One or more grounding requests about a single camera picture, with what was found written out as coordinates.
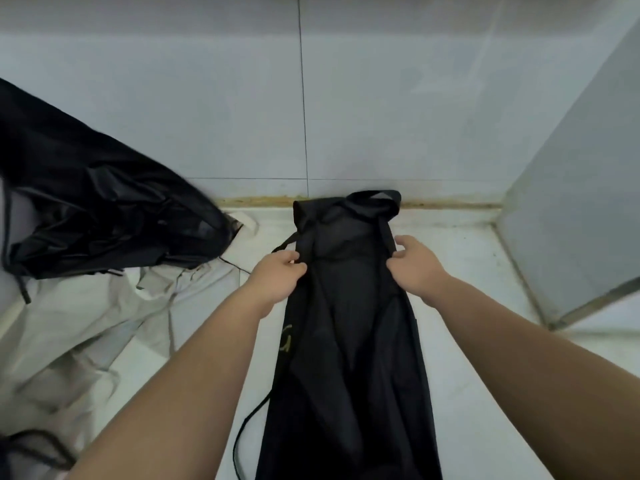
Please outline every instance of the forearm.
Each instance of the forearm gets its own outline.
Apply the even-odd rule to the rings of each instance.
[[[265,313],[247,290],[230,295],[109,423],[69,480],[213,478]]]
[[[423,299],[558,479],[640,477],[640,379],[447,280]]]

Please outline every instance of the person's right arm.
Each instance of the person's right arm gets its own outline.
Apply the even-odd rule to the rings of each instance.
[[[436,308],[554,478],[640,478],[640,379],[453,278],[414,237],[396,242],[396,282]]]

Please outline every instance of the wrinkled fabric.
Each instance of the wrinkled fabric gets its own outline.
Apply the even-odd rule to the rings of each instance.
[[[257,480],[441,478],[394,191],[295,202],[308,272],[287,302]]]
[[[2,79],[0,144],[5,204],[23,194],[40,220],[4,250],[16,276],[192,269],[233,239],[231,220],[185,179]]]

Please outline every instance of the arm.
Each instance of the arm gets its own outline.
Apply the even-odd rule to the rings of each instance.
[[[387,266],[441,314],[513,425],[557,479],[640,478],[640,379],[448,275],[414,237]]]
[[[288,297],[306,264],[262,259],[84,453],[68,480],[212,479],[220,466],[260,319]]]

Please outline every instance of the person's left hand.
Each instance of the person's left hand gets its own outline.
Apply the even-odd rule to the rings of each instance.
[[[278,251],[267,254],[253,268],[243,288],[265,307],[265,315],[276,303],[293,293],[296,283],[307,272],[305,263],[293,263],[298,258],[300,254],[297,251]]]

